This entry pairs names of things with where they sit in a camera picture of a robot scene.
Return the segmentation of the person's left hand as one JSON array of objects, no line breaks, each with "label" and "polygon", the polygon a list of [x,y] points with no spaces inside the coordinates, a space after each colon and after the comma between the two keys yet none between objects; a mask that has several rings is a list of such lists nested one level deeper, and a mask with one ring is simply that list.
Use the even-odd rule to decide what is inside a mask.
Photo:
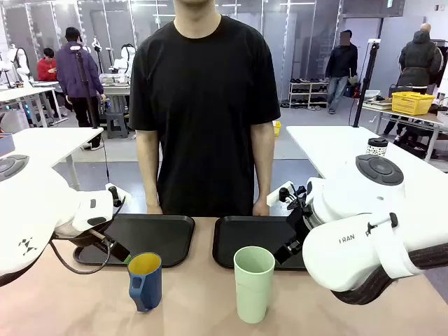
[{"label": "person's left hand", "polygon": [[269,216],[270,207],[267,205],[266,199],[259,198],[253,205],[253,216]]}]

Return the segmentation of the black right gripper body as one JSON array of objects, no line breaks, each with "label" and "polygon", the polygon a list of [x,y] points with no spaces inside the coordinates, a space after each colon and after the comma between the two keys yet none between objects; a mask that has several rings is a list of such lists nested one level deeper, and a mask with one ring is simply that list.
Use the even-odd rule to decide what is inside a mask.
[{"label": "black right gripper body", "polygon": [[294,230],[294,236],[287,243],[288,246],[296,247],[302,245],[305,238],[311,231],[312,227],[309,224],[309,217],[312,215],[310,206],[296,206],[288,215],[286,222]]}]

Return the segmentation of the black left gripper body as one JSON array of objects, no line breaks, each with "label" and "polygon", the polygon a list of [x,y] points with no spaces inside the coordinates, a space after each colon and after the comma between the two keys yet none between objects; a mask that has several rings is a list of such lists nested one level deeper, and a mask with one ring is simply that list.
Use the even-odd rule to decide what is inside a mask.
[{"label": "black left gripper body", "polygon": [[82,232],[81,234],[73,238],[73,243],[79,247],[86,247],[96,244],[98,249],[103,252],[107,252],[107,247],[104,243],[104,239],[106,239],[110,245],[114,245],[116,242],[114,238],[106,233],[106,230],[109,228],[112,222],[112,220],[109,220],[105,223],[94,226],[92,230],[95,231],[97,235],[91,233],[90,229]]}]

